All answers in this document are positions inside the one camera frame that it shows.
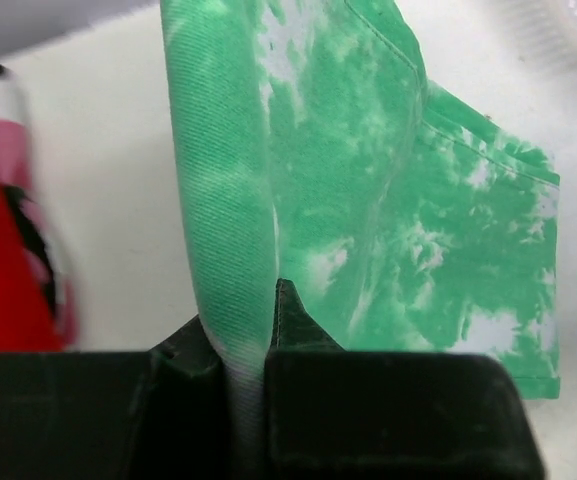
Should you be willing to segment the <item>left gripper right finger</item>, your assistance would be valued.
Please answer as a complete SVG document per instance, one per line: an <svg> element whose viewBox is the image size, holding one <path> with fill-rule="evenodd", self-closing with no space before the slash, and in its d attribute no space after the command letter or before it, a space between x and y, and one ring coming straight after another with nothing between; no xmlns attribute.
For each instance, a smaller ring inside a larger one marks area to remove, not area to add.
<svg viewBox="0 0 577 480"><path fill-rule="evenodd" d="M518 391L486 356L343 349L280 280L265 361L271 479L539 479Z"/></svg>

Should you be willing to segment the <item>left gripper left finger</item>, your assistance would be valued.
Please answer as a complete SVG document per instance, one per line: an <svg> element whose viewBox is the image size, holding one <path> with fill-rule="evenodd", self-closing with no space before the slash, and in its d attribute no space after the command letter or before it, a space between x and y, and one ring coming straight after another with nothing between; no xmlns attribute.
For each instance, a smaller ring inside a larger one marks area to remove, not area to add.
<svg viewBox="0 0 577 480"><path fill-rule="evenodd" d="M232 479L198 319L148 351L0 353L0 479Z"/></svg>

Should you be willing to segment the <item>green tie-dye trousers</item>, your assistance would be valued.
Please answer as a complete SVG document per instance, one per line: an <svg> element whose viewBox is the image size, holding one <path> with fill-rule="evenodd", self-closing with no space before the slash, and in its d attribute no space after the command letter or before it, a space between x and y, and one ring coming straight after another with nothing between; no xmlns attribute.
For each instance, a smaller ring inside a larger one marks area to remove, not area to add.
<svg viewBox="0 0 577 480"><path fill-rule="evenodd" d="M559 178L426 75L392 1L165 1L185 241L260 469L275 285L354 350L482 353L560 390Z"/></svg>

